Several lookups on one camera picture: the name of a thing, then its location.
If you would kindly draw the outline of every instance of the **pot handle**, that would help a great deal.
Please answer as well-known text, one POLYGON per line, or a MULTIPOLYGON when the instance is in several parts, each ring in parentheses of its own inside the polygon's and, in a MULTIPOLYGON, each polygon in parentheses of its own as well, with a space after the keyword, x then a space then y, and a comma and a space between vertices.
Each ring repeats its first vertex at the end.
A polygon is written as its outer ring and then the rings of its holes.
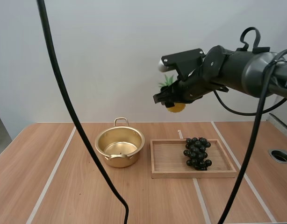
POLYGON ((112 160, 112 159, 114 159, 114 158, 128 158, 128 156, 126 155, 126 154, 120 154, 120 155, 110 155, 109 157, 106 157, 105 156, 105 158, 107 159, 107 160, 112 160))
POLYGON ((114 121, 114 126, 116 126, 117 120, 125 120, 126 123, 127 123, 127 126, 129 126, 129 122, 128 122, 127 118, 116 118, 115 121, 114 121))

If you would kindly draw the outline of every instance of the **wooden table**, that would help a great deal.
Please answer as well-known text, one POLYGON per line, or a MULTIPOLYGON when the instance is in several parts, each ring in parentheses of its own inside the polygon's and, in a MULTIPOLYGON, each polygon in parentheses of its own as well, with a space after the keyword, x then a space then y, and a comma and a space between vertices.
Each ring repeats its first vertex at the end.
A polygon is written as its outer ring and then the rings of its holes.
MULTIPOLYGON (((128 223, 217 223, 235 179, 151 179, 150 139, 177 139, 178 130, 184 137, 219 139, 238 169, 252 122, 130 125, 146 137, 138 162, 119 169, 102 161, 129 204, 128 223)), ((111 126, 83 124, 93 145, 97 134, 111 126)), ((262 122, 247 175, 225 223, 287 222, 287 164, 277 163, 267 152, 276 148, 287 150, 287 138, 270 123, 262 122)), ((33 124, 0 155, 0 223, 122 224, 123 217, 124 207, 107 186, 73 124, 33 124)))

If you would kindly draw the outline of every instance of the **yellow pineapple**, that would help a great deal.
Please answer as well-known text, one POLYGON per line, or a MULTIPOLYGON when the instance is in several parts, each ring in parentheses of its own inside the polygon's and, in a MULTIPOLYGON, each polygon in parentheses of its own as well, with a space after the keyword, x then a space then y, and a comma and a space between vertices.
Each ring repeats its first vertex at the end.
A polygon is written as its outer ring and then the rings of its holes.
MULTIPOLYGON (((173 83, 173 75, 169 78, 165 75, 165 83, 159 83, 159 87, 165 87, 165 86, 170 86, 173 83)), ((186 104, 184 103, 174 103, 175 106, 173 107, 168 107, 167 110, 173 113, 178 113, 182 110, 184 110, 186 104)))

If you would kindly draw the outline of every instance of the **wooden tray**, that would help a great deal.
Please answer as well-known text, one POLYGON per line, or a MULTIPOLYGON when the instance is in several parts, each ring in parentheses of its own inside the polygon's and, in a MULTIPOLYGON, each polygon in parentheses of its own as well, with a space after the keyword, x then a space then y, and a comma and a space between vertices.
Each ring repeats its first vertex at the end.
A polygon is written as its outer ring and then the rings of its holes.
POLYGON ((152 178, 234 178, 237 172, 217 139, 206 149, 212 166, 198 171, 186 165, 185 139, 151 140, 152 178))

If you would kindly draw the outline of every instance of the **gold pot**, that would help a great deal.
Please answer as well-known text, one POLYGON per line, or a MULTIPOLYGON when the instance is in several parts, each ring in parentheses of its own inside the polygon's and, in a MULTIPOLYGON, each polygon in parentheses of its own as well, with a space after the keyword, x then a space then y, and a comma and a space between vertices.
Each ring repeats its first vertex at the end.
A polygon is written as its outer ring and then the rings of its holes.
POLYGON ((106 164, 117 168, 127 167, 138 160, 139 151, 144 146, 144 135, 129 127, 126 118, 117 118, 114 127, 97 136, 95 146, 104 156, 106 164), (124 119, 127 126, 117 126, 116 122, 120 119, 124 119))

